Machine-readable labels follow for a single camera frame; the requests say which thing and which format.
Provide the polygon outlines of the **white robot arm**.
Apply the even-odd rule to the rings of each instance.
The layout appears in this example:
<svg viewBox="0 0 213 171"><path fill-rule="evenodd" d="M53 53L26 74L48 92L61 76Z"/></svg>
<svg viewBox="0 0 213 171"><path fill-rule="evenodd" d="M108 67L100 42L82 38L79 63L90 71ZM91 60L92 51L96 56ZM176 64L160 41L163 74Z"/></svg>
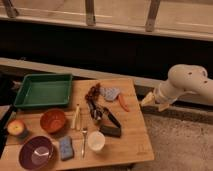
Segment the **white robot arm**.
<svg viewBox="0 0 213 171"><path fill-rule="evenodd" d="M161 112L187 93L198 94L213 105L213 79L208 77L204 67L187 64L172 66L167 80L150 91L141 101L141 106L157 105Z"/></svg>

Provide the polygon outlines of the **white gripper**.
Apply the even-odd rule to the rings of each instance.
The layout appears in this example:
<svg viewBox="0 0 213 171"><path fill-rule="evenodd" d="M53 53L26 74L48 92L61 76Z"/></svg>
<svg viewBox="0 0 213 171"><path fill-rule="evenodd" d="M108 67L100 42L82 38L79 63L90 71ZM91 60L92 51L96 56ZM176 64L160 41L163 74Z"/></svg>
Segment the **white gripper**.
<svg viewBox="0 0 213 171"><path fill-rule="evenodd" d="M169 108L170 104L174 102L175 97L175 89L168 82L161 82L155 89L154 94L149 92L141 101L141 106L148 106L155 103L160 103L158 106L158 111L162 112Z"/></svg>

